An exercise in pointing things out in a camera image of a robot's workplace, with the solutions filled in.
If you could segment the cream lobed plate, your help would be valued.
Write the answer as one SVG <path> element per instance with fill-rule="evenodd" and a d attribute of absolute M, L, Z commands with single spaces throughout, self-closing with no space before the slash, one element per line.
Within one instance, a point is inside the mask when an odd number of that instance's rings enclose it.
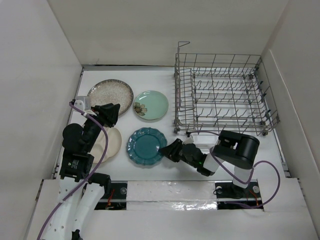
<path fill-rule="evenodd" d="M 106 131 L 108 136 L 108 146 L 106 154 L 102 160 L 103 163 L 107 161 L 109 158 L 115 156 L 119 152 L 122 145 L 122 136 L 117 128 L 104 127 L 104 130 Z M 90 151 L 90 154 L 94 157 L 93 164 L 97 164 L 100 161 L 102 154 L 105 150 L 105 145 L 106 137 L 104 132 L 101 131 Z"/>

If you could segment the teal scalloped plate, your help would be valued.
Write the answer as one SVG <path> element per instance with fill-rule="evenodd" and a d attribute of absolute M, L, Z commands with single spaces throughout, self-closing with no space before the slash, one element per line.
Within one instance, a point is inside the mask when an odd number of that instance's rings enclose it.
<path fill-rule="evenodd" d="M 159 149 L 166 147 L 165 135 L 156 128 L 142 127 L 136 130 L 126 144 L 126 152 L 131 161 L 141 166 L 158 164 L 163 155 Z"/>

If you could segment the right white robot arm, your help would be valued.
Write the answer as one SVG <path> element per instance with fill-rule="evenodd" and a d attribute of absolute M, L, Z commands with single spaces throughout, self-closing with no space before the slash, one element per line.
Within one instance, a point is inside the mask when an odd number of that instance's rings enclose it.
<path fill-rule="evenodd" d="M 203 153 L 194 144 L 191 134 L 187 132 L 186 140 L 177 138 L 158 152 L 172 162 L 182 161 L 188 164 L 206 177 L 214 175 L 221 167 L 233 177 L 232 193 L 237 197 L 246 194 L 249 191 L 260 141 L 251 135 L 222 130 L 209 153 Z"/>

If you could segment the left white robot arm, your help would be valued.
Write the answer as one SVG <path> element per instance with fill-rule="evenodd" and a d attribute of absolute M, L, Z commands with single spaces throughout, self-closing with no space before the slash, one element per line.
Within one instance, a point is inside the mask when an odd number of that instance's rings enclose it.
<path fill-rule="evenodd" d="M 63 130 L 57 205 L 43 224 L 39 240 L 80 240 L 99 200 L 112 194 L 110 176 L 96 171 L 120 150 L 122 138 L 112 128 L 121 106 L 108 103 L 85 107 L 75 99 L 69 105 L 86 121 L 84 125 L 69 124 Z"/>

